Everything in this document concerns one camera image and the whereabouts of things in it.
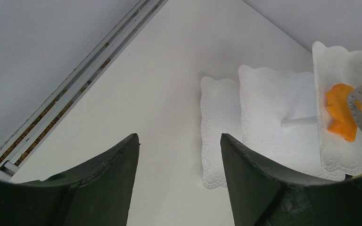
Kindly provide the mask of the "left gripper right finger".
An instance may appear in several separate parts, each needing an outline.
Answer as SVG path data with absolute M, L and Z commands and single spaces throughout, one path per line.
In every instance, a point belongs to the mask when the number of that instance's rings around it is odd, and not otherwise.
M 341 182 L 285 167 L 221 136 L 222 161 L 237 226 L 362 226 L 362 176 Z

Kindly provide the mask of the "orange fish cookie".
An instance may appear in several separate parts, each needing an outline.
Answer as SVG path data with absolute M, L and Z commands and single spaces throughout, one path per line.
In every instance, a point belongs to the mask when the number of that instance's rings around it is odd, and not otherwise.
M 339 83 L 325 94 L 326 109 L 332 117 L 327 130 L 350 143 L 355 141 L 358 129 L 347 103 L 347 97 L 353 90 L 354 87 Z

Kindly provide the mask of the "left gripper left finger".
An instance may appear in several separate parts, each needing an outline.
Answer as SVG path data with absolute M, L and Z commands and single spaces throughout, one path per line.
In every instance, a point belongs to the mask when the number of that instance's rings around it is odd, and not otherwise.
M 133 133 L 44 181 L 0 181 L 0 226 L 126 225 L 139 153 Z

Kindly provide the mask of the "white three-tier dessert stand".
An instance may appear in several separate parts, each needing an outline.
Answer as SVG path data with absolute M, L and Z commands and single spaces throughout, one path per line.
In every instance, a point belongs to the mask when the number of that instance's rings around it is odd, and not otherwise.
M 362 84 L 362 51 L 312 46 L 313 72 L 238 69 L 239 81 L 202 78 L 203 185 L 226 187 L 220 139 L 228 133 L 290 169 L 332 181 L 362 174 L 362 132 L 353 142 L 329 131 L 326 108 L 338 84 Z

